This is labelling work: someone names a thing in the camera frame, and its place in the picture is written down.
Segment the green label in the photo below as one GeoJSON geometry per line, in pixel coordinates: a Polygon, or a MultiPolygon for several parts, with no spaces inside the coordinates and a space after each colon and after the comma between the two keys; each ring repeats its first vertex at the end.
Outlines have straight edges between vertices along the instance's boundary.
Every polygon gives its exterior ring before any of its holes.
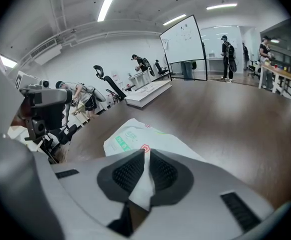
{"type": "Polygon", "coordinates": [[[116,142],[119,143],[120,147],[123,149],[123,151],[129,151],[131,148],[128,146],[128,144],[120,137],[115,137],[116,142]]]}

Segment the red logo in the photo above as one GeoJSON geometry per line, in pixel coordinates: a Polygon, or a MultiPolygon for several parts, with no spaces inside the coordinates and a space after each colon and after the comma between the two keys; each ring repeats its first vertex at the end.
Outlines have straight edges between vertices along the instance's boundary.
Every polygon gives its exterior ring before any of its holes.
{"type": "Polygon", "coordinates": [[[143,144],[141,148],[144,149],[144,153],[147,153],[150,151],[150,147],[147,144],[143,144]]]}

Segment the grey t-shirt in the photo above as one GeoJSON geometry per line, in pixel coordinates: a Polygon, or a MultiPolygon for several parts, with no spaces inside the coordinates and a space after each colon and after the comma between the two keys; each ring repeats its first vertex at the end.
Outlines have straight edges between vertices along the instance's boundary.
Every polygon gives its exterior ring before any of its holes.
{"type": "MultiPolygon", "coordinates": [[[[77,83],[77,84],[67,83],[66,85],[68,86],[68,89],[72,92],[72,95],[74,96],[77,92],[77,87],[79,87],[81,84],[80,83],[77,83]]],[[[78,96],[78,99],[82,101],[83,103],[86,103],[91,98],[90,93],[85,91],[85,88],[86,87],[83,85],[83,89],[78,96]]]]}

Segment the ceiling light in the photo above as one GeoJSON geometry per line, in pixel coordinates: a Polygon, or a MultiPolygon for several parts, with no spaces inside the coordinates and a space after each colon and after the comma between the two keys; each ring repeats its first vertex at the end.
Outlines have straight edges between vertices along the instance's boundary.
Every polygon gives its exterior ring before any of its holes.
{"type": "Polygon", "coordinates": [[[168,25],[168,24],[170,24],[171,22],[174,22],[174,21],[176,21],[176,20],[178,20],[178,19],[181,19],[181,18],[183,18],[183,17],[185,17],[185,16],[187,16],[187,15],[183,14],[183,15],[181,15],[181,16],[179,16],[179,17],[176,17],[176,18],[174,18],[174,19],[172,19],[172,20],[169,20],[168,22],[164,23],[163,25],[164,25],[164,26],[165,26],[165,25],[168,25]]]}
{"type": "Polygon", "coordinates": [[[112,1],[113,0],[104,0],[103,5],[102,5],[101,10],[100,10],[99,17],[97,18],[98,22],[103,22],[105,20],[105,17],[107,15],[108,9],[109,9],[112,1]]]}
{"type": "Polygon", "coordinates": [[[224,7],[236,7],[237,3],[224,3],[224,4],[219,4],[219,5],[215,5],[215,6],[210,6],[207,7],[207,10],[212,10],[212,9],[217,9],[217,8],[224,8],[224,7]]]}
{"type": "Polygon", "coordinates": [[[17,63],[9,58],[6,58],[6,57],[3,57],[2,55],[0,55],[1,57],[1,61],[3,63],[3,65],[5,65],[6,67],[9,67],[9,68],[14,68],[17,63]]]}

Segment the black shorts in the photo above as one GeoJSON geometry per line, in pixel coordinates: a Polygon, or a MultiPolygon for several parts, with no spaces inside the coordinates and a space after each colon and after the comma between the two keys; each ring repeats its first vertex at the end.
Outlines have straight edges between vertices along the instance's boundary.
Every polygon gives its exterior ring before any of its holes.
{"type": "Polygon", "coordinates": [[[91,98],[84,104],[85,111],[91,111],[97,108],[96,98],[91,95],[91,98]]]}

